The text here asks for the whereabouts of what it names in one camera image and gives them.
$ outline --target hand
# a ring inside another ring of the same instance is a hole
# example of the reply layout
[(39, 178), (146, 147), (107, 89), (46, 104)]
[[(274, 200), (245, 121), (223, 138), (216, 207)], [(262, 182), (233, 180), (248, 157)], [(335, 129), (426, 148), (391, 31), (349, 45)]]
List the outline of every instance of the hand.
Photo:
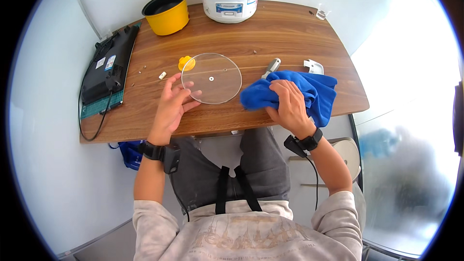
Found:
[[(188, 110), (200, 105), (190, 97), (190, 89), (184, 89), (182, 84), (174, 88), (172, 85), (180, 79), (181, 73), (177, 73), (167, 79), (164, 90), (159, 99), (158, 110), (154, 118), (153, 127), (147, 141), (153, 145), (167, 145), (172, 133), (179, 127), (182, 115)], [(193, 82), (186, 82), (187, 87), (193, 87)], [(200, 95), (201, 91), (195, 91), (195, 95)]]
[(306, 114), (305, 97), (295, 85), (288, 80), (274, 80), (269, 89), (279, 96), (279, 109), (266, 107), (270, 118), (290, 130), (299, 140), (314, 135), (316, 126)]

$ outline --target yellow knob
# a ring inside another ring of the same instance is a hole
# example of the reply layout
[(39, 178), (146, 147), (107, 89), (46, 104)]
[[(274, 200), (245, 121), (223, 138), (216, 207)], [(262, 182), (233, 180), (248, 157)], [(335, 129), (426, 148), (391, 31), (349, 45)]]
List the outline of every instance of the yellow knob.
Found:
[(179, 59), (179, 70), (190, 71), (191, 69), (193, 69), (195, 67), (195, 59), (189, 61), (190, 59), (191, 57), (188, 55), (180, 58)]

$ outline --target black cable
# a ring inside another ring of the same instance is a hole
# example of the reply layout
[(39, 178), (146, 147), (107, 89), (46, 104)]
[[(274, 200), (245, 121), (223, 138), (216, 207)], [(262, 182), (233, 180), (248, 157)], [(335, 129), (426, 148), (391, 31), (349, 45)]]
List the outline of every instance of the black cable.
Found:
[(80, 101), (81, 101), (81, 94), (79, 93), (79, 97), (78, 97), (78, 120), (79, 120), (79, 131), (81, 132), (81, 135), (82, 137), (86, 140), (86, 141), (92, 141), (96, 138), (96, 136), (100, 133), (100, 129), (102, 127), (102, 124), (103, 124), (103, 120), (105, 120), (105, 116), (106, 116), (106, 112), (108, 111), (108, 107), (109, 107), (109, 103), (111, 102), (111, 96), (113, 95), (113, 90), (111, 90), (110, 94), (109, 94), (109, 98), (108, 98), (108, 103), (106, 104), (106, 109), (105, 109), (105, 112), (103, 113), (103, 116), (101, 118), (101, 121), (100, 121), (100, 125), (98, 126), (98, 129), (95, 133), (95, 135), (92, 137), (92, 138), (87, 138), (84, 136), (84, 133), (82, 133), (82, 128), (81, 128), (81, 107), (80, 107)]
[(108, 146), (109, 146), (111, 149), (118, 149), (118, 148), (119, 148), (119, 144), (118, 144), (118, 146), (116, 146), (116, 147), (112, 147), (111, 144), (108, 143)]
[(314, 163), (308, 158), (306, 157), (307, 160), (309, 160), (309, 162), (311, 163), (311, 165), (313, 166), (314, 168), (314, 172), (316, 173), (316, 208), (314, 210), (317, 210), (317, 201), (319, 200), (319, 177), (317, 176), (317, 170), (316, 170), (316, 166), (314, 166)]
[(185, 207), (185, 205), (184, 205), (184, 203), (182, 202), (181, 198), (177, 195), (177, 193), (176, 193), (176, 191), (175, 191), (175, 188), (174, 188), (174, 181), (173, 181), (173, 174), (170, 174), (170, 175), (169, 175), (169, 178), (171, 179), (171, 186), (173, 187), (173, 191), (174, 191), (175, 197), (177, 197), (177, 200), (178, 200), (179, 203), (181, 204), (182, 208), (185, 210), (185, 212), (187, 212), (187, 222), (190, 222), (189, 211), (187, 210), (187, 208)]

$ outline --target black suspender strap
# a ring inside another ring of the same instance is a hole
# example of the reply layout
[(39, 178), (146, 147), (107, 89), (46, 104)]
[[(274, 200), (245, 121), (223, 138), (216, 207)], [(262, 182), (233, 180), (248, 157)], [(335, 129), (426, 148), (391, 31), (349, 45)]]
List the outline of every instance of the black suspender strap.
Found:
[(252, 211), (262, 212), (263, 210), (261, 209), (261, 206), (259, 205), (258, 200), (255, 197), (253, 189), (250, 186), (250, 183), (248, 182), (247, 176), (245, 175), (245, 172), (242, 170), (242, 167), (239, 165), (234, 169), (234, 171), (235, 171), (235, 176), (237, 177), (237, 180), (240, 184), (240, 187), (242, 188), (243, 193), (245, 194), (246, 202), (248, 203)]
[(223, 166), (219, 173), (219, 180), (217, 182), (217, 200), (216, 200), (216, 214), (225, 214), (225, 199), (227, 197), (227, 182), (229, 181), (229, 168)]

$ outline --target blue microfiber cloth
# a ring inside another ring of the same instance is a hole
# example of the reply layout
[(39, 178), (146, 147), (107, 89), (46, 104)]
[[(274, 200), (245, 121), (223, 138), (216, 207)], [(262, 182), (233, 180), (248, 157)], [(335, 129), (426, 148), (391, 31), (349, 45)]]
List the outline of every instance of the blue microfiber cloth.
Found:
[(264, 107), (279, 108), (279, 96), (269, 89), (272, 80), (294, 82), (303, 93), (306, 113), (314, 119), (316, 127), (325, 127), (330, 120), (332, 105), (337, 93), (337, 79), (308, 72), (277, 71), (267, 78), (259, 79), (240, 93), (240, 102), (245, 109), (257, 110)]

